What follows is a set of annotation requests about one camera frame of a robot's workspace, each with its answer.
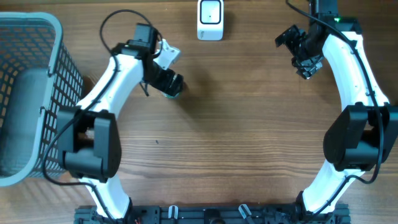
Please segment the silver tin can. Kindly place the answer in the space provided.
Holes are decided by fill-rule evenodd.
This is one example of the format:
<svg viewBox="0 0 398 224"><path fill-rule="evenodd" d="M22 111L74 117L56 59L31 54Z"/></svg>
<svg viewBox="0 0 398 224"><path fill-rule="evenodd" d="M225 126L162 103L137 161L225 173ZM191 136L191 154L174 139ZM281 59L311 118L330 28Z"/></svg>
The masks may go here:
<svg viewBox="0 0 398 224"><path fill-rule="evenodd" d="M164 95L166 98L169 98L169 99L176 99L176 98L178 98L183 92L184 92L183 90L168 91L168 92L163 93L163 95Z"/></svg>

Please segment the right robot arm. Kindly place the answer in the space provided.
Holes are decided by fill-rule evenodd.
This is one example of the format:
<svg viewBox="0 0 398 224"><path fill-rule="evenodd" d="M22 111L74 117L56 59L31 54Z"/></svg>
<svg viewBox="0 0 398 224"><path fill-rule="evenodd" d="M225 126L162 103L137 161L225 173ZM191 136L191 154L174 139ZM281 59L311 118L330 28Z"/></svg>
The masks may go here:
<svg viewBox="0 0 398 224"><path fill-rule="evenodd" d="M335 211L354 181L372 172L373 183L397 139L397 107L380 89L363 45L357 19L342 17L336 1L310 1L308 30L291 26L275 39L292 54L292 66L312 78L327 61L341 101L341 113L323 138L325 161L298 197L304 219Z"/></svg>

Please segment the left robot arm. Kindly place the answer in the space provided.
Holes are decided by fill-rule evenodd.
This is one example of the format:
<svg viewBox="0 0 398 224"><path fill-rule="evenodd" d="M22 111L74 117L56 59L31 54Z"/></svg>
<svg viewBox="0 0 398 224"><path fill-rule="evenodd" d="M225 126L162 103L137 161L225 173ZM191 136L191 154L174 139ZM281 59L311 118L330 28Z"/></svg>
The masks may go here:
<svg viewBox="0 0 398 224"><path fill-rule="evenodd" d="M137 223L131 198L117 171L122 149L117 118L136 86L175 97L183 77L169 67L180 51L162 39L150 24L138 23L133 39L110 51L105 73L73 108L58 112L58 163L84 185L95 201L75 211L75 223Z"/></svg>

